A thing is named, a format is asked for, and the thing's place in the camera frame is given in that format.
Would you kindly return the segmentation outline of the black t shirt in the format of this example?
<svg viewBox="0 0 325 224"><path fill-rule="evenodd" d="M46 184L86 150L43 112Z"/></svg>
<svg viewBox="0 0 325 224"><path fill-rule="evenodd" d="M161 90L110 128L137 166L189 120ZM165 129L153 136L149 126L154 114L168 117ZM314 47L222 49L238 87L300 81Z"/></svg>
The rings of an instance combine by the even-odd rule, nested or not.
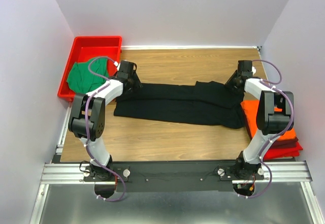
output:
<svg viewBox="0 0 325 224"><path fill-rule="evenodd" d="M114 116L196 125L244 126L243 94L215 81L195 85L144 83L136 92L116 99Z"/></svg>

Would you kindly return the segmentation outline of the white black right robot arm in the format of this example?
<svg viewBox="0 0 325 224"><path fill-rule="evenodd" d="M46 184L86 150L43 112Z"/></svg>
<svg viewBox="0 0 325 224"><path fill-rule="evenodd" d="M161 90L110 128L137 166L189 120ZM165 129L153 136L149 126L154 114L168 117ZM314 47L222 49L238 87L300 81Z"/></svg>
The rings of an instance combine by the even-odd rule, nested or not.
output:
<svg viewBox="0 0 325 224"><path fill-rule="evenodd" d="M249 145L240 152L234 165L226 167L223 173L218 169L220 177L226 180L244 180L257 174L272 144L294 125L293 93L276 87L282 82L282 74L274 64L266 60L261 62L273 66L279 75L278 82L256 77L253 61L240 60L237 70L225 84L232 92L246 92L258 99L255 135Z"/></svg>

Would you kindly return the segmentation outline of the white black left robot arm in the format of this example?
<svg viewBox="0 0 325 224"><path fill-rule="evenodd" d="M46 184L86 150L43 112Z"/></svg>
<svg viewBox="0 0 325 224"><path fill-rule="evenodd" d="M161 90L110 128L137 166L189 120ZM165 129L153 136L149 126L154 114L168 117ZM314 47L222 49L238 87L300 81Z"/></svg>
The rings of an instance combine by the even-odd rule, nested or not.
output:
<svg viewBox="0 0 325 224"><path fill-rule="evenodd" d="M106 77L91 69L94 62L111 61L117 72ZM68 122L68 130L83 143L90 157L89 166L83 171L86 177L98 177L102 181L117 177L111 167L112 157L105 148L102 134L105 128L105 108L114 99L142 88L134 62L114 61L107 56L94 58L88 64L89 72L104 79L105 83L86 94L77 93L74 97Z"/></svg>

